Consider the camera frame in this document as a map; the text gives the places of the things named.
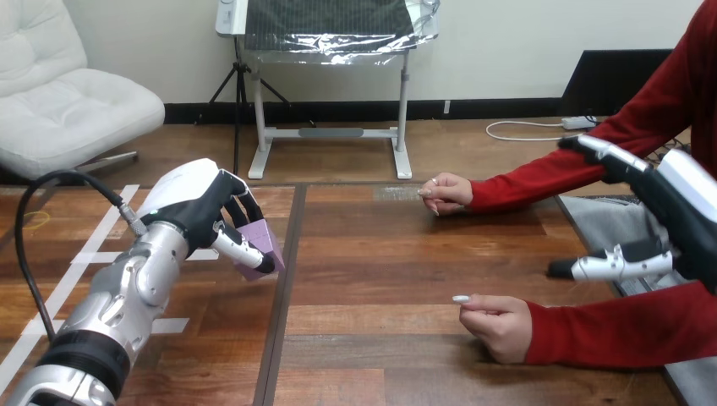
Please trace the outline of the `person's hand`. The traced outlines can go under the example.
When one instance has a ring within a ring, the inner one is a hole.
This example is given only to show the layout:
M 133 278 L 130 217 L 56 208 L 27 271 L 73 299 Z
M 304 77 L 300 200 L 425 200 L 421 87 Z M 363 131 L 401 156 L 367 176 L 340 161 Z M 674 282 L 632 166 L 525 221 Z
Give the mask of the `person's hand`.
M 511 296 L 473 294 L 454 297 L 459 321 L 501 364 L 523 364 L 533 337 L 528 304 Z
M 436 216 L 464 211 L 473 200 L 471 182 L 453 173 L 437 174 L 419 188 L 418 195 Z

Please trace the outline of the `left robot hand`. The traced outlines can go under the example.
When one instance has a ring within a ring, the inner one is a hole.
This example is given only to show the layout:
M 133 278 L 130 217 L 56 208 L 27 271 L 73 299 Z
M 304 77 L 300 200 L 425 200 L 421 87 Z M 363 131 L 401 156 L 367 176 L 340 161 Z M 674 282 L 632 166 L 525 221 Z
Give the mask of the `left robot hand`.
M 212 248 L 261 275 L 276 270 L 274 257 L 238 231 L 264 219 L 249 186 L 209 158 L 184 163 L 163 175 L 138 216 L 145 225 L 162 221 L 179 228 L 190 254 Z

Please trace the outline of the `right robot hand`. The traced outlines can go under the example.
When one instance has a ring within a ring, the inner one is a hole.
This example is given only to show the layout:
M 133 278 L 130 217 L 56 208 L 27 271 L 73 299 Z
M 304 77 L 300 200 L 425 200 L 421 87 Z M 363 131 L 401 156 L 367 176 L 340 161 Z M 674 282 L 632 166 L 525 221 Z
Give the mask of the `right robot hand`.
M 559 140 L 605 168 L 607 184 L 626 183 L 668 233 L 610 250 L 553 261 L 550 277 L 623 281 L 676 271 L 716 292 L 716 181 L 690 155 L 668 152 L 658 167 L 608 141 L 586 134 Z

